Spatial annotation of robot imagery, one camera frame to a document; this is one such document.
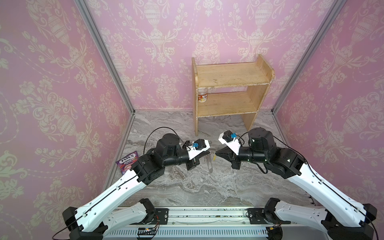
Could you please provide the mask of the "silver metal keyring bottle opener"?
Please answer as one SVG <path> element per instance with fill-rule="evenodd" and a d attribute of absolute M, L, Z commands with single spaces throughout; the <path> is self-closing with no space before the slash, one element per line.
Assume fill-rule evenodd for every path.
<path fill-rule="evenodd" d="M 209 153 L 205 157 L 205 160 L 206 160 L 206 163 L 207 163 L 207 166 L 208 166 L 208 172 L 209 172 L 209 174 L 211 174 L 213 172 L 213 156 L 212 156 L 212 153 Z"/>

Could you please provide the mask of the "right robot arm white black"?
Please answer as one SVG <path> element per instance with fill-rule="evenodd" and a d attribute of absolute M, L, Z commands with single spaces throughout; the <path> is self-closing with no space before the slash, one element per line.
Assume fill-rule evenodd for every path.
<path fill-rule="evenodd" d="M 292 205 L 277 198 L 270 198 L 263 214 L 271 223 L 298 223 L 326 233 L 333 240 L 378 239 L 373 222 L 377 209 L 372 204 L 353 200 L 318 174 L 304 156 L 292 148 L 280 148 L 276 137 L 264 128 L 248 131 L 248 146 L 231 131 L 221 133 L 219 141 L 225 147 L 216 152 L 231 163 L 235 170 L 243 162 L 263 164 L 264 173 L 274 173 L 300 187 L 317 200 L 321 207 Z"/>

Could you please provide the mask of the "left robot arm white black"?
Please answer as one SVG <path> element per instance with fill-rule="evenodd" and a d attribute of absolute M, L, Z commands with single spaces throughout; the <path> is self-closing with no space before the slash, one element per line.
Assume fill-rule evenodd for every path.
<path fill-rule="evenodd" d="M 156 209 L 149 199 L 141 199 L 129 208 L 117 207 L 136 192 L 161 177 L 167 166 L 186 165 L 192 170 L 201 157 L 209 154 L 208 140 L 198 139 L 180 145 L 176 134 L 165 134 L 155 148 L 132 164 L 131 168 L 108 189 L 89 203 L 69 207 L 63 212 L 71 240 L 102 240 L 105 236 L 131 224 L 149 224 L 155 220 Z"/>

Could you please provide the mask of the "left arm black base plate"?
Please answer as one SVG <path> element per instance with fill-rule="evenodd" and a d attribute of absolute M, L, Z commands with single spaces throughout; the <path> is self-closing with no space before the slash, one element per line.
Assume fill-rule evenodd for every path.
<path fill-rule="evenodd" d="M 156 208 L 151 224 L 167 225 L 169 220 L 169 211 L 170 209 L 168 208 Z"/>

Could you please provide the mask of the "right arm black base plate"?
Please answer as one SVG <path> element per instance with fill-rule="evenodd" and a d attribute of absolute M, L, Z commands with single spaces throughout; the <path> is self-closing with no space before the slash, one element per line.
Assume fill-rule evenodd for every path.
<path fill-rule="evenodd" d="M 264 210 L 263 208 L 248 208 L 246 217 L 251 225 L 289 225 L 291 221 L 281 220 L 274 212 Z"/>

